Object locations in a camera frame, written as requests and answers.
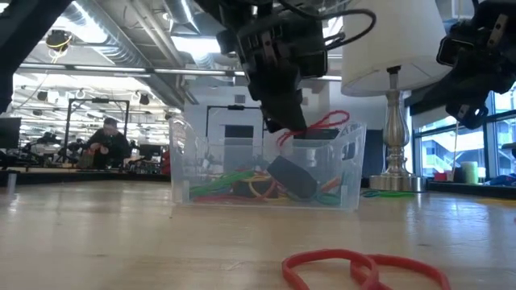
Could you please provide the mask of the black monitor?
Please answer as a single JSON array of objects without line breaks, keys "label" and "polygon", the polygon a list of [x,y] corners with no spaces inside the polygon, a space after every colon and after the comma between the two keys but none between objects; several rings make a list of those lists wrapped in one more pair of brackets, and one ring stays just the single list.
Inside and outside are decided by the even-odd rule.
[{"label": "black monitor", "polygon": [[19,146],[21,118],[0,118],[0,149],[15,149]]}]

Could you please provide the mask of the black wide rubber band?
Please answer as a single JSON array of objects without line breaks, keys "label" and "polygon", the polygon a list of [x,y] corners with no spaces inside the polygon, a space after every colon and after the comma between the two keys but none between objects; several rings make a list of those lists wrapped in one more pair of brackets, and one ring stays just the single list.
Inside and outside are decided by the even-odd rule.
[{"label": "black wide rubber band", "polygon": [[240,197],[250,197],[257,199],[277,199],[277,184],[272,179],[237,181],[233,184],[233,194]]},{"label": "black wide rubber band", "polygon": [[279,155],[266,171],[285,189],[301,199],[311,198],[317,192],[316,179],[307,170],[283,156]]}]

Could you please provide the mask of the person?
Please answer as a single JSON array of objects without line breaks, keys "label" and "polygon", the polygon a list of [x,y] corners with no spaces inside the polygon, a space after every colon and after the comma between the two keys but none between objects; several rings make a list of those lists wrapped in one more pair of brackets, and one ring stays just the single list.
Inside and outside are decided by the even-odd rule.
[{"label": "person", "polygon": [[131,156],[129,142],[118,130],[118,122],[114,118],[106,118],[102,128],[86,144],[94,154],[93,167],[98,170],[106,169],[109,164],[117,168]]}]

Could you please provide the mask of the silver ceiling duct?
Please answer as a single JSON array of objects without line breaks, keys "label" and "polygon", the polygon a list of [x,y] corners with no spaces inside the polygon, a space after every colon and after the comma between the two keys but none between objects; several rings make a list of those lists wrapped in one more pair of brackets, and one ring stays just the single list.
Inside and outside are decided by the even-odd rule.
[{"label": "silver ceiling duct", "polygon": [[192,32],[200,33],[194,22],[194,13],[189,0],[163,0],[163,4],[173,25],[186,26]]}]

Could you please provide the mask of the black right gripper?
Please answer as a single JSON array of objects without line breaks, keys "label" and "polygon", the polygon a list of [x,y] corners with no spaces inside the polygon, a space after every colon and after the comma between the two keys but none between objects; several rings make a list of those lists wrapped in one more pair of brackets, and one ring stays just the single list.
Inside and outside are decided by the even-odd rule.
[{"label": "black right gripper", "polygon": [[453,23],[439,44],[437,62],[451,74],[411,92],[411,116],[444,106],[476,129],[489,114],[490,91],[505,93],[516,83],[516,0],[472,2],[474,15]]}]

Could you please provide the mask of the pale green cylinder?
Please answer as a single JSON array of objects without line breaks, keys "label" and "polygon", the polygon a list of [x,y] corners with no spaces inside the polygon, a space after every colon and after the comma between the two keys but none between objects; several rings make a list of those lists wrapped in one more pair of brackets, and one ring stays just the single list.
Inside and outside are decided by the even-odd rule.
[{"label": "pale green cylinder", "polygon": [[464,183],[477,184],[479,180],[478,163],[476,161],[464,161],[460,166],[464,175]]}]

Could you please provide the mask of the black gantry frame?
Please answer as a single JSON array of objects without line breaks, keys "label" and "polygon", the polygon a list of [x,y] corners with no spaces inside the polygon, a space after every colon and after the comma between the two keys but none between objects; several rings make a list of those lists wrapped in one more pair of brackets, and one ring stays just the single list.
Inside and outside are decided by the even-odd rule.
[{"label": "black gantry frame", "polygon": [[265,126],[256,106],[207,106],[205,136],[208,139],[262,140]]},{"label": "black gantry frame", "polygon": [[68,107],[67,107],[67,116],[66,116],[66,122],[65,122],[65,133],[64,133],[64,145],[62,147],[62,160],[61,163],[64,163],[66,160],[69,160],[69,156],[67,155],[68,145],[69,145],[69,129],[70,129],[70,122],[71,122],[71,116],[72,113],[74,113],[76,110],[81,110],[82,105],[85,102],[91,102],[91,103],[97,103],[97,104],[109,104],[110,102],[116,103],[116,104],[124,104],[126,106],[125,110],[123,110],[124,113],[124,128],[123,128],[123,134],[124,137],[127,137],[127,125],[128,125],[128,119],[129,119],[129,111],[130,111],[130,102],[127,100],[115,100],[115,99],[109,99],[109,98],[101,98],[101,97],[93,97],[93,98],[70,98]]}]

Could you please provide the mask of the thin yellow rubber band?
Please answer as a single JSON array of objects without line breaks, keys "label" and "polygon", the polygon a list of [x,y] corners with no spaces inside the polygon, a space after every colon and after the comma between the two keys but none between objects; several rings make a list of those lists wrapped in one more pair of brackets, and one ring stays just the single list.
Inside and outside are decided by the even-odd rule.
[{"label": "thin yellow rubber band", "polygon": [[258,201],[287,202],[289,197],[286,189],[271,176],[255,175],[245,182],[250,192]]}]

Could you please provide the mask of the long ceiling light bar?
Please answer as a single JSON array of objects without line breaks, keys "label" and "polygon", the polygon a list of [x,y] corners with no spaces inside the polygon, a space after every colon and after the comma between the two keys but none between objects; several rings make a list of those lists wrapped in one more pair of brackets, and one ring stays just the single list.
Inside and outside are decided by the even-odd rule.
[{"label": "long ceiling light bar", "polygon": [[96,73],[122,73],[131,75],[169,74],[186,76],[206,77],[244,77],[244,72],[232,70],[203,70],[188,68],[138,68],[138,67],[115,67],[99,65],[78,65],[78,64],[47,64],[47,63],[21,63],[19,69],[32,70],[54,70],[54,71],[77,71]]}]

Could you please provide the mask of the blue object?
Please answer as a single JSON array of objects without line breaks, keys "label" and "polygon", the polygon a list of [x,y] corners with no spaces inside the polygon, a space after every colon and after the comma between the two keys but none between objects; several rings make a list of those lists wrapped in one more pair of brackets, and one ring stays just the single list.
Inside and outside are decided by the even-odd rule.
[{"label": "blue object", "polygon": [[497,176],[489,181],[489,185],[516,187],[516,174]]}]

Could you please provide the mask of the wide green rubber band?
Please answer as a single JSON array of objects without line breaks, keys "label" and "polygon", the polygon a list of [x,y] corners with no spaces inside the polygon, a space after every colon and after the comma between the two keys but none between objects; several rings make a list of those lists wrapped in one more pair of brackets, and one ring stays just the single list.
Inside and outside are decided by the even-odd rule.
[{"label": "wide green rubber band", "polygon": [[221,190],[230,188],[235,182],[253,177],[255,173],[252,170],[230,172],[220,176],[208,184],[192,187],[189,190],[190,197],[204,197],[214,195]]}]

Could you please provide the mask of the clear plastic bin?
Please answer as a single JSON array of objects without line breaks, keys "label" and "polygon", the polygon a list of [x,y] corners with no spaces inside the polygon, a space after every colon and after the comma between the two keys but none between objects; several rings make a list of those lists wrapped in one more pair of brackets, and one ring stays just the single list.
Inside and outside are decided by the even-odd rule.
[{"label": "clear plastic bin", "polygon": [[[176,142],[170,152],[173,179],[173,202],[177,205],[251,206],[266,208],[305,209],[357,209],[360,199],[362,167],[364,163],[365,125],[347,122],[339,128],[310,132],[289,138],[282,147],[276,144],[281,136],[264,129],[262,140],[208,139],[190,128],[185,130],[186,140]],[[308,199],[301,199],[289,192],[287,202],[267,201],[192,201],[189,190],[208,184],[220,176],[236,171],[252,170],[255,175],[270,176],[266,168],[283,156],[304,168],[318,182],[317,192]],[[327,206],[315,197],[320,188],[335,177],[341,178],[338,188],[329,193],[340,195],[341,205]],[[211,195],[234,195],[233,185]]]}]

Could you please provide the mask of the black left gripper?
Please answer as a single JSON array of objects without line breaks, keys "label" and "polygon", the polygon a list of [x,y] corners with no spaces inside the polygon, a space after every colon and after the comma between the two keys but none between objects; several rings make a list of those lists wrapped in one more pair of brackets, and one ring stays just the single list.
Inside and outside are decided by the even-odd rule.
[{"label": "black left gripper", "polygon": [[220,31],[217,41],[222,54],[238,56],[268,132],[305,131],[299,84],[327,73],[322,23],[296,15],[270,15],[237,31]]}]

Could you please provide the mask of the white shade table lamp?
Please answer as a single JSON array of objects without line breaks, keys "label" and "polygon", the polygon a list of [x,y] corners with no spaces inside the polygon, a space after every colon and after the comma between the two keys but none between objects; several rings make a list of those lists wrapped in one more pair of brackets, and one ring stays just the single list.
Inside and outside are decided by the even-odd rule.
[{"label": "white shade table lamp", "polygon": [[425,179],[406,168],[410,130],[402,101],[405,92],[434,84],[449,71],[435,60],[445,36],[438,7],[435,0],[351,0],[346,12],[344,32],[362,37],[342,47],[341,92],[387,99],[386,169],[370,177],[370,187],[420,193]]}]

